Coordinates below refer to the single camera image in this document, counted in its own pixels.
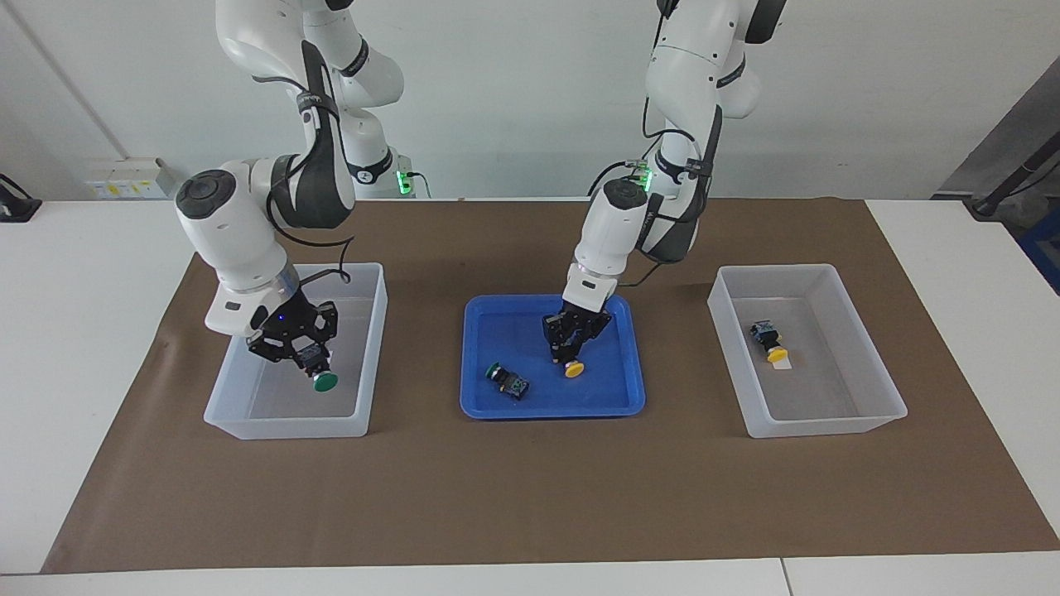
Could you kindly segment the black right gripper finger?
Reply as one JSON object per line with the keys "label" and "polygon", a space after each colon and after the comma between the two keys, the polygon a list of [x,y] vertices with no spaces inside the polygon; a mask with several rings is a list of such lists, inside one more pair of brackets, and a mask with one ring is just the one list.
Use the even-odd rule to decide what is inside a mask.
{"label": "black right gripper finger", "polygon": [[299,351],[294,347],[294,340],[292,340],[292,337],[254,335],[253,337],[248,337],[247,348],[251,353],[260,356],[260,358],[264,358],[272,363],[292,361],[297,367],[306,366],[302,356],[299,354]]}
{"label": "black right gripper finger", "polygon": [[334,302],[316,305],[315,345],[318,354],[315,356],[315,365],[330,365],[328,343],[337,335],[338,322],[340,317]]}

